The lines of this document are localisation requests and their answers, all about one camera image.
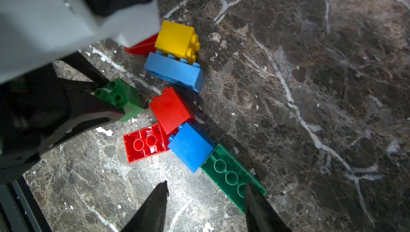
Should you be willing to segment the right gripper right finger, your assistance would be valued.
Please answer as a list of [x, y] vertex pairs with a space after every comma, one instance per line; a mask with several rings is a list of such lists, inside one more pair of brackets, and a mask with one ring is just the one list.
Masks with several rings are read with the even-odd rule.
[[245, 215], [249, 232], [291, 232], [253, 182], [245, 188]]

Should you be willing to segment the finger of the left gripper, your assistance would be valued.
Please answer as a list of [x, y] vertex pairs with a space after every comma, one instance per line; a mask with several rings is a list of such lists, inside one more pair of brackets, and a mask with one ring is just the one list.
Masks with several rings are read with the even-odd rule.
[[67, 109], [63, 117], [51, 126], [47, 137], [42, 139], [42, 154], [84, 132], [117, 122], [125, 116], [122, 109], [95, 97], [78, 81], [63, 83], [63, 92]]

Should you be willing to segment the orange-red square lego brick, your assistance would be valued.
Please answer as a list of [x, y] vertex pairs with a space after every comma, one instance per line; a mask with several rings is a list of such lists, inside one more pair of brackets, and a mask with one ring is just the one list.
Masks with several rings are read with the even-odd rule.
[[171, 134], [185, 122], [195, 120], [191, 108], [172, 87], [166, 87], [160, 96], [153, 97], [149, 107], [166, 134]]

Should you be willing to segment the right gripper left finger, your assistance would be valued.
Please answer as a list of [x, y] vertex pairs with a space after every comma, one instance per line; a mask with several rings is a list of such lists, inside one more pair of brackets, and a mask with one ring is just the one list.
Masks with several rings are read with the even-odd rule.
[[159, 183], [121, 231], [163, 232], [168, 196], [167, 182]]

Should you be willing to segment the dark green long lego brick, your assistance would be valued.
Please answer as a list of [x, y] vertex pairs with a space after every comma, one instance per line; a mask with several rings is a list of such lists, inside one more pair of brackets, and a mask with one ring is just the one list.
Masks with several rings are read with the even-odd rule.
[[221, 143], [201, 165], [201, 169], [241, 212], [245, 212], [247, 183], [255, 184], [262, 195], [267, 194], [263, 185]]

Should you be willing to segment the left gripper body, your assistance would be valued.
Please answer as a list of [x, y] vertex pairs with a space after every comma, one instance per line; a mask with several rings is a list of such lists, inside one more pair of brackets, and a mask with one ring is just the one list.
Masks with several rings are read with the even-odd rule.
[[59, 78], [52, 63], [1, 84], [1, 183], [20, 177], [56, 145], [107, 120], [95, 119], [63, 126], [78, 119], [82, 100], [109, 80], [82, 54], [61, 58], [90, 81]]

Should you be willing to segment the bright green square lego brick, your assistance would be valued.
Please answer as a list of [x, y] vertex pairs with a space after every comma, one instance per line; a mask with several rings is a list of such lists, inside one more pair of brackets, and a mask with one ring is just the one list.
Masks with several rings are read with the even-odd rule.
[[94, 96], [119, 108], [125, 113], [119, 121], [124, 123], [138, 114], [145, 108], [137, 90], [121, 78], [117, 78], [102, 88], [93, 92]]

